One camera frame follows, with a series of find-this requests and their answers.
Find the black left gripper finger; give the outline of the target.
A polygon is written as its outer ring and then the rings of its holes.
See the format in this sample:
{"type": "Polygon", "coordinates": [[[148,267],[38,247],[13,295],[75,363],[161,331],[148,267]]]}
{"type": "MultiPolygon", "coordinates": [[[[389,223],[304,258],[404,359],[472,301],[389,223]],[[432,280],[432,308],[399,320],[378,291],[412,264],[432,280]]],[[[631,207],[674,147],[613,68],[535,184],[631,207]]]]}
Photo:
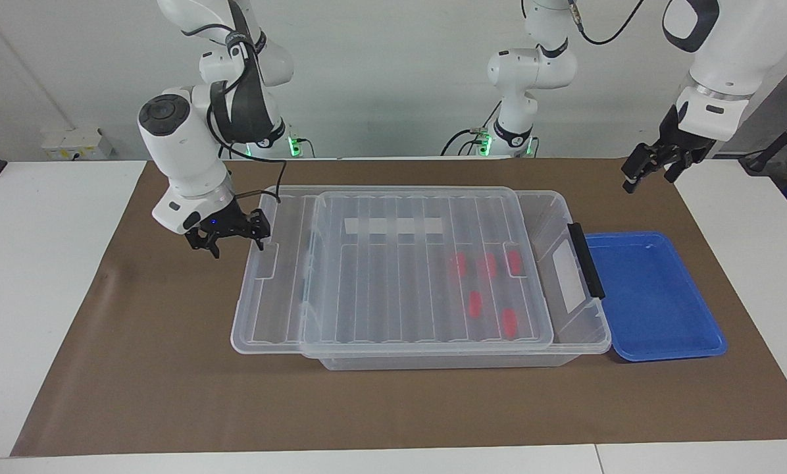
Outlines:
{"type": "Polygon", "coordinates": [[[621,167],[625,192],[634,193],[640,181],[656,170],[656,158],[655,148],[648,144],[640,143],[633,149],[621,167]]]}
{"type": "Polygon", "coordinates": [[[669,183],[674,183],[680,177],[683,171],[692,165],[691,153],[677,153],[676,159],[671,161],[669,167],[665,170],[665,180],[669,183]]]}

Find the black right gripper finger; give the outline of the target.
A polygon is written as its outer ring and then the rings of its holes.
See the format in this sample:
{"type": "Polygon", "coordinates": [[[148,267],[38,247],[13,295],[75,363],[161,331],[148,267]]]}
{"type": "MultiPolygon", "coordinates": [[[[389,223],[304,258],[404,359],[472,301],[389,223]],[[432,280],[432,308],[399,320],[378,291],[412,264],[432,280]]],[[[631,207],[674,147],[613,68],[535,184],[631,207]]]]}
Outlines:
{"type": "Polygon", "coordinates": [[[248,238],[253,240],[259,251],[264,251],[264,240],[271,237],[271,224],[261,208],[255,208],[248,216],[248,238]]]}
{"type": "Polygon", "coordinates": [[[215,259],[220,257],[220,249],[216,243],[219,238],[217,233],[194,227],[185,233],[185,238],[193,250],[209,251],[215,259]]]}

